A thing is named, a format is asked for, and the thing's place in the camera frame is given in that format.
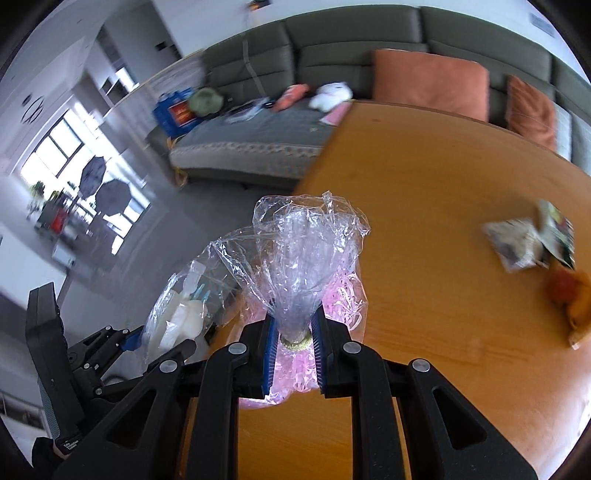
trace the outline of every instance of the plush toy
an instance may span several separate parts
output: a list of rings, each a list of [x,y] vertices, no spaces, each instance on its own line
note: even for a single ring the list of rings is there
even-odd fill
[[[591,336],[591,277],[580,270],[571,270],[553,260],[550,265],[547,295],[559,305],[566,305],[572,331],[570,346],[576,350]]]
[[[338,104],[352,98],[353,92],[345,82],[327,83],[316,90],[316,95],[310,100],[309,107],[328,113]]]

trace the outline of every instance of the sofa cushion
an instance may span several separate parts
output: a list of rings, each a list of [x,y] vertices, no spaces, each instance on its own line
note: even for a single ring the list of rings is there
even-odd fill
[[[313,89],[347,82],[355,98],[372,96],[374,50],[427,51],[418,10],[403,5],[333,8],[296,15],[285,24],[298,49],[297,81]]]
[[[246,32],[248,57],[265,93],[273,98],[295,83],[294,55],[282,22],[272,22]],[[243,36],[209,47],[203,52],[209,70],[209,85],[239,105],[261,96],[245,66]]]
[[[544,47],[506,28],[468,15],[421,7],[426,40],[462,48],[550,81],[551,55]]]
[[[374,100],[415,105],[488,122],[488,71],[474,61],[376,50]]]
[[[227,124],[225,116],[208,120],[176,143],[171,164],[300,179],[334,131],[319,122],[324,113],[308,102],[281,112],[263,109],[248,122]]]
[[[591,122],[591,85],[566,63],[554,57],[552,84],[557,103]]]
[[[573,152],[571,161],[591,175],[591,127],[585,120],[571,112],[573,122]]]
[[[372,52],[380,48],[427,51],[423,43],[351,41],[304,47],[297,80],[312,89],[332,82],[347,82],[355,98],[370,99],[374,85]]]
[[[508,129],[556,151],[556,110],[552,100],[513,75],[508,90]]]
[[[458,59],[477,61],[480,63],[483,67],[488,69],[491,77],[491,88],[494,88],[495,90],[506,93],[507,75],[515,75],[524,82],[527,82],[537,88],[540,92],[543,92],[543,94],[545,94],[551,100],[554,100],[556,97],[554,94],[554,87],[549,82],[545,82],[533,77],[523,70],[514,67],[513,65],[509,65],[508,63],[504,63],[502,61],[495,60],[469,50],[464,50],[463,48],[451,47],[436,40],[430,40],[428,44],[432,53],[445,55],[447,57],[455,57]]]
[[[418,9],[405,5],[330,8],[286,18],[285,26],[298,50],[348,41],[423,41]]]
[[[560,105],[554,104],[556,111],[556,153],[570,161],[572,156],[573,118]]]

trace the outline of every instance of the plastic bag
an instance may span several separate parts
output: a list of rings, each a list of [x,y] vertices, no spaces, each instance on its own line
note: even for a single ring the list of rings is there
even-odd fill
[[[541,261],[544,246],[531,219],[487,223],[483,230],[509,273],[535,267]]]
[[[144,368],[182,341],[205,335],[233,304],[238,284],[209,244],[172,275],[154,304],[142,333]]]
[[[336,275],[322,299],[327,318],[349,327],[351,338],[363,342],[367,315],[367,297],[357,272]],[[241,303],[240,321],[237,322],[226,343],[237,342],[245,325],[264,320],[267,309],[252,293],[245,292]],[[273,383],[269,394],[262,400],[241,398],[240,408],[263,408],[277,405],[293,392],[309,392],[318,388],[314,346],[302,351],[291,351],[282,342],[277,346]]]
[[[538,202],[540,241],[552,256],[574,268],[573,224],[548,200]]]
[[[274,316],[281,340],[299,343],[335,276],[355,271],[369,233],[365,215],[344,198],[268,196],[252,227],[212,245],[243,290]]]
[[[292,392],[318,388],[310,319],[324,305],[326,316],[345,323],[363,341],[367,298],[358,276],[358,256],[369,233],[367,218],[345,199],[270,196],[256,205],[252,226],[233,231],[173,275],[144,329],[144,364],[212,324],[239,321],[227,343],[248,323],[276,319],[281,341],[271,392],[264,400],[241,399],[256,408],[285,400]]]

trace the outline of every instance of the sofa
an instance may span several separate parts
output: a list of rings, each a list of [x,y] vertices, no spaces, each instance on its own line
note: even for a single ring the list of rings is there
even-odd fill
[[[422,51],[486,67],[489,121],[505,128],[507,77],[518,76],[555,102],[568,147],[561,154],[591,174],[590,84],[542,46],[498,25],[443,9],[405,5],[340,7],[264,24],[202,52],[207,84],[234,105],[261,96],[245,67],[244,38],[250,63],[272,98],[294,83],[315,89],[344,81],[355,99],[371,99],[374,50]],[[283,115],[281,128],[272,129],[278,115]],[[302,103],[281,113],[263,111],[234,129],[222,118],[206,122],[171,151],[158,129],[148,140],[190,177],[289,187],[305,174],[330,136],[333,127],[320,125],[321,116]],[[285,131],[295,138],[286,138]]]

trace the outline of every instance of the cable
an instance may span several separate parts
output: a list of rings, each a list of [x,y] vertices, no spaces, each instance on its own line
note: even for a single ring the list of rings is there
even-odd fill
[[[242,32],[242,60],[244,61],[244,65],[248,70],[248,73],[251,74],[252,79],[255,81],[259,95],[261,95],[261,97],[266,97],[267,94],[265,93],[265,89],[263,88],[262,83],[255,72],[255,69],[252,67],[251,60],[248,56],[248,39],[246,38],[246,30],[248,29],[248,14],[250,11],[251,10],[249,8],[246,9],[246,16],[244,18],[245,31]]]
[[[248,73],[251,74],[252,79],[255,81],[255,85],[259,91],[259,94],[261,97],[266,97],[267,94],[265,93],[265,89],[263,88],[262,83],[255,72],[255,69],[252,67],[250,59],[248,58],[248,40],[246,39],[245,34],[242,37],[242,58],[244,59],[244,65],[246,66]]]

